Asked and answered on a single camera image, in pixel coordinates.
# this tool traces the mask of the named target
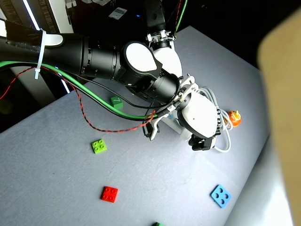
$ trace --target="white light strip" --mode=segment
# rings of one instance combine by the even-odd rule
[[[3,20],[0,20],[0,36],[6,37],[6,35],[7,33],[6,33],[5,22]]]
[[[62,84],[64,85],[64,87],[65,87],[67,93],[70,93],[70,91],[69,91],[69,89],[68,89],[68,87],[67,87],[66,82],[65,82],[63,79],[61,79],[61,81],[62,81]]]
[[[25,7],[26,7],[26,9],[27,9],[27,12],[29,13],[30,18],[32,19],[32,22],[33,22],[33,24],[34,24],[36,30],[39,30],[40,28],[39,28],[39,26],[38,26],[38,23],[37,23],[37,21],[36,21],[36,18],[34,18],[34,15],[33,15],[33,13],[32,13],[32,9],[30,8],[30,6],[29,6],[27,0],[23,0],[23,3],[24,3],[24,5],[25,5]]]

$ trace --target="coiled white cable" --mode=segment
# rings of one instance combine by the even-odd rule
[[[228,130],[233,129],[233,124],[230,120],[229,115],[227,114],[227,112],[223,109],[221,109],[216,101],[216,97],[214,95],[214,92],[208,88],[208,87],[201,87],[198,89],[197,91],[199,94],[203,94],[205,95],[215,106],[216,109],[221,111],[221,114],[219,115],[220,120],[221,120],[221,131],[224,131],[226,133],[227,136],[227,141],[228,141],[228,146],[226,149],[221,149],[218,147],[214,147],[217,151],[222,152],[222,153],[227,153],[230,149],[231,149],[231,139],[230,139],[230,135]]]

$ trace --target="white zip tie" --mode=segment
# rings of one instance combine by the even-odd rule
[[[45,44],[46,44],[46,31],[44,31],[43,29],[40,29],[43,31],[43,35],[42,35],[42,42],[41,42],[41,49],[40,49],[40,55],[39,55],[39,61],[38,61],[38,65],[37,67],[34,69],[35,70],[35,75],[34,75],[34,79],[38,79],[39,78],[39,72],[41,71],[41,65],[42,65],[42,61],[43,61],[43,56],[44,56],[44,50],[45,50]]]

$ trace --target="green cable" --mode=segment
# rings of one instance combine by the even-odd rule
[[[3,66],[6,66],[6,65],[19,64],[19,63],[29,63],[29,62],[1,61],[0,62],[0,68],[3,67]],[[79,83],[74,78],[72,78],[70,75],[68,75],[67,73],[61,71],[60,69],[57,69],[56,67],[53,67],[53,66],[47,65],[47,64],[42,64],[42,66],[60,73],[63,77],[65,77],[66,79],[68,79],[71,83],[74,83],[75,85],[77,85],[78,87],[80,87],[82,90],[86,91],[88,94],[90,94],[92,97],[94,97],[97,101],[101,102],[103,105],[105,105],[107,108],[110,108],[110,110],[114,111],[115,113],[123,115],[123,116],[128,117],[128,118],[132,118],[132,119],[145,119],[145,115],[141,115],[141,116],[130,115],[130,114],[126,114],[124,112],[121,112],[121,111],[115,109],[113,106],[111,106],[110,104],[108,104],[107,102],[105,102],[104,100],[102,100],[98,95],[96,95],[95,93],[93,93],[87,87],[85,87],[84,85],[82,85],[81,83]]]
[[[182,13],[181,13],[181,15],[180,15],[179,22],[178,22],[178,24],[177,24],[177,26],[176,26],[176,29],[175,29],[176,32],[178,31],[178,28],[179,28],[179,26],[180,26],[180,23],[181,23],[181,20],[182,20],[184,11],[185,11],[185,9],[186,9],[187,1],[188,1],[188,0],[185,0],[184,6],[183,6],[183,9],[182,9]]]

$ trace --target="red lego brick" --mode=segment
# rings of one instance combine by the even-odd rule
[[[104,187],[103,194],[101,196],[102,200],[108,201],[108,202],[115,202],[116,196],[118,193],[118,189],[114,187]]]

